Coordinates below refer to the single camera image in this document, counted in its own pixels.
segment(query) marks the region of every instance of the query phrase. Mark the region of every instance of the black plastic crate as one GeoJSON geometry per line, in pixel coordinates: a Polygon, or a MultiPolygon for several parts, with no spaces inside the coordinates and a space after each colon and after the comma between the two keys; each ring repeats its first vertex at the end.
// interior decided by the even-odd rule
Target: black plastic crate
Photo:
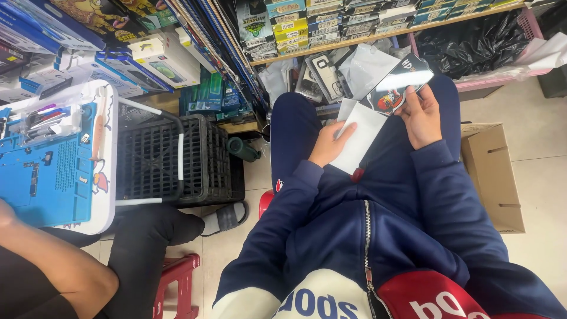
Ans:
{"type": "MultiPolygon", "coordinates": [[[[178,206],[205,206],[243,199],[243,164],[239,158],[229,156],[225,148],[227,132],[200,114],[181,117],[181,121],[185,128],[185,187],[178,206]]],[[[169,120],[121,131],[118,134],[116,199],[159,198],[174,193],[177,140],[177,128],[169,120]]]]}

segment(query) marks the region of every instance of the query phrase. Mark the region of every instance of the black pants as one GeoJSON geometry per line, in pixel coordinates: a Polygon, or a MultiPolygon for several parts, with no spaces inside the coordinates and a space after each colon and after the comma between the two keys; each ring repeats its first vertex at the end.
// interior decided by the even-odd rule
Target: black pants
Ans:
{"type": "MultiPolygon", "coordinates": [[[[135,210],[122,213],[120,218],[108,261],[120,286],[95,319],[151,319],[166,247],[195,239],[205,223],[198,216],[184,214],[167,205],[137,206],[135,210]]],[[[100,239],[100,235],[89,236],[66,229],[42,230],[77,247],[100,239]]]]}

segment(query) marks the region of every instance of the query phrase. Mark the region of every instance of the blue silicone repair mat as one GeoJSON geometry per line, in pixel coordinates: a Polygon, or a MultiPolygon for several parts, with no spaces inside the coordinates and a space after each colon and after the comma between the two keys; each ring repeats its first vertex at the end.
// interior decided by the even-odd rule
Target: blue silicone repair mat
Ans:
{"type": "Polygon", "coordinates": [[[1,140],[0,198],[34,227],[91,219],[92,125],[96,103],[82,106],[81,133],[22,148],[20,136],[1,140]]]}

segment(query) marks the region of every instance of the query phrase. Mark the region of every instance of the zipper pull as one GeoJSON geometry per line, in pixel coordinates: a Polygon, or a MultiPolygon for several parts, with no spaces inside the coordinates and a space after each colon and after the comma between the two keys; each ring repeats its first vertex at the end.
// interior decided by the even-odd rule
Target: zipper pull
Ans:
{"type": "Polygon", "coordinates": [[[366,267],[365,273],[366,273],[366,287],[369,290],[374,290],[374,286],[372,285],[372,268],[366,267]]]}

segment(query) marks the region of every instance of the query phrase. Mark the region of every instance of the toothbrush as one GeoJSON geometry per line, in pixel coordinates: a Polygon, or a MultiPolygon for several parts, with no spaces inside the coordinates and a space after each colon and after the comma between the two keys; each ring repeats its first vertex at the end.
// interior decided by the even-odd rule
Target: toothbrush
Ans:
{"type": "Polygon", "coordinates": [[[103,137],[103,131],[104,131],[103,121],[104,121],[104,112],[106,110],[106,99],[107,99],[106,88],[99,87],[96,92],[96,96],[98,98],[102,98],[102,103],[97,102],[96,104],[96,110],[98,115],[96,116],[95,124],[92,127],[92,155],[91,158],[89,158],[90,161],[100,160],[99,149],[100,149],[100,140],[103,137]]]}

